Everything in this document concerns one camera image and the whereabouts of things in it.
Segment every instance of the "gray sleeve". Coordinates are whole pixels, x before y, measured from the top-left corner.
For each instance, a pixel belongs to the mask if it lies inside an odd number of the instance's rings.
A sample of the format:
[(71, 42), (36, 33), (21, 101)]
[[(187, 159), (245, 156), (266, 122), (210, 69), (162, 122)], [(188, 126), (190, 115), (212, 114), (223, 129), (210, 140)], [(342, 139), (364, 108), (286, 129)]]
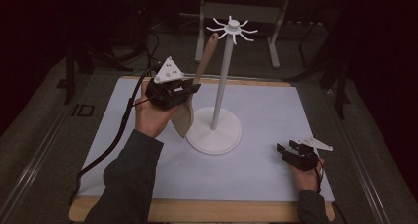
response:
[(317, 192), (300, 191), (298, 215), (302, 223), (330, 223), (325, 210), (325, 200)]
[(105, 190), (85, 223), (146, 223), (163, 143), (133, 130), (104, 170)]

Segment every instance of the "wooden table edge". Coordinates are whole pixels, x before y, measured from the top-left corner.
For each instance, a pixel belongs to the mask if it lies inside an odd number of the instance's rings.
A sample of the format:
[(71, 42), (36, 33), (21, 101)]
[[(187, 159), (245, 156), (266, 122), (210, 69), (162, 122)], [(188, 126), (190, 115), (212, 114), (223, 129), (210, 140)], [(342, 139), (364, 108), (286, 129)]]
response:
[[(77, 196), (69, 218), (82, 222), (98, 196)], [(152, 199), (149, 222), (298, 222), (297, 202), (209, 201)], [(335, 219), (331, 202), (325, 203), (330, 221)]]

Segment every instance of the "white vertical pole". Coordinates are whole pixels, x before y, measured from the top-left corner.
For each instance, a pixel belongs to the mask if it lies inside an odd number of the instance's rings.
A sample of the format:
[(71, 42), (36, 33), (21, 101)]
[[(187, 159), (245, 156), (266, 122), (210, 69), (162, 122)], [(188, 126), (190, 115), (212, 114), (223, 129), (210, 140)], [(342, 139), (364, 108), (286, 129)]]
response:
[(220, 76), (219, 86), (218, 86), (218, 94), (216, 95), (215, 109), (213, 111), (212, 126), (211, 126), (212, 130), (216, 130), (216, 126), (218, 125), (219, 111), (221, 110), (222, 98), (224, 97), (224, 89), (225, 89), (225, 84), (227, 83), (228, 70), (230, 68), (231, 55), (233, 54), (233, 48), (234, 48), (233, 36), (228, 34), (227, 40), (225, 43), (224, 58), (222, 59), (222, 69), (221, 69), (221, 76)]

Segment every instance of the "cable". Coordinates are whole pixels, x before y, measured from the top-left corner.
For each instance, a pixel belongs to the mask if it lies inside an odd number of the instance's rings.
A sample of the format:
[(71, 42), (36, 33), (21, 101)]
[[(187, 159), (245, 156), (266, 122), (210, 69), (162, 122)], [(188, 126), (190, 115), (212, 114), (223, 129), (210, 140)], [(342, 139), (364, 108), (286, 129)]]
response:
[(347, 220), (345, 219), (345, 216), (344, 216), (344, 214), (342, 213), (341, 209), (339, 208), (338, 204), (337, 204), (335, 201), (334, 201), (334, 202), (332, 202), (332, 204), (335, 206), (335, 208), (337, 209), (338, 213), (340, 214), (340, 216), (341, 216), (341, 218), (342, 218), (342, 221), (343, 221), (345, 224), (347, 224), (348, 222), (347, 222)]
[(138, 80), (138, 82), (137, 82), (137, 84), (135, 86), (135, 89), (133, 90), (132, 97), (128, 100), (125, 113), (124, 113), (124, 115), (122, 117), (122, 121), (120, 122), (119, 130), (117, 131), (117, 134), (116, 134), (116, 136), (113, 139), (113, 142), (111, 142), (110, 146), (102, 153), (101, 156), (99, 156), (98, 158), (96, 158), (95, 161), (93, 161), (92, 163), (90, 163), (89, 165), (87, 165), (85, 168), (83, 168), (77, 174), (77, 177), (76, 177), (76, 187), (75, 187), (73, 193), (71, 194), (71, 197), (70, 197), (70, 200), (69, 200), (69, 205), (70, 206), (71, 206), (71, 204), (72, 204), (72, 202), (74, 200), (74, 197), (77, 195), (78, 191), (80, 190), (81, 177), (84, 174), (86, 174), (88, 171), (90, 171), (95, 165), (97, 165), (98, 163), (100, 163), (104, 158), (106, 158), (113, 151), (113, 149), (116, 147), (116, 145), (119, 143), (120, 138), (122, 137), (123, 132), (124, 132), (124, 130), (126, 128), (126, 123), (127, 123), (128, 119), (129, 119), (130, 112), (131, 112), (131, 109), (133, 107), (132, 105), (134, 105), (135, 97), (136, 97), (136, 94), (138, 93), (139, 87), (141, 86), (142, 81), (144, 81), (145, 76), (148, 75), (152, 70), (155, 70), (155, 69), (156, 68), (151, 68), (151, 67), (148, 68), (147, 70), (145, 70), (142, 73), (141, 77), (139, 78), (139, 80)]

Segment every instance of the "white hook rack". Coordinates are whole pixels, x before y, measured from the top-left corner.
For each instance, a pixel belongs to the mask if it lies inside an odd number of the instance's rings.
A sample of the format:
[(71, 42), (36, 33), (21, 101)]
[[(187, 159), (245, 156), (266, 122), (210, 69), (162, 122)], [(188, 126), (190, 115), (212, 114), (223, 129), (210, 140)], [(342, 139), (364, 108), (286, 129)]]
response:
[(231, 18), (229, 18), (229, 21), (227, 24), (222, 24), (220, 23), (218, 20), (216, 20), (215, 18), (213, 18), (213, 21), (215, 21), (216, 24), (223, 26), (223, 28), (219, 28), (219, 29), (212, 29), (207, 27), (208, 30), (213, 31), (213, 32), (217, 32), (217, 31), (225, 31), (220, 37), (219, 39), (221, 39), (222, 37), (224, 37), (225, 35), (229, 34), (233, 36), (233, 42), (234, 44), (237, 44), (236, 41), (236, 35), (240, 35), (243, 39), (245, 39), (246, 41), (254, 41), (253, 39), (247, 38), (246, 36), (244, 36), (242, 33), (246, 33), (246, 34), (255, 34), (258, 32), (258, 30), (254, 30), (254, 31), (248, 31), (248, 30), (244, 30), (242, 29), (243, 26), (245, 26), (248, 23), (248, 20), (246, 20), (243, 24), (240, 24), (239, 21), (237, 20), (233, 20)]

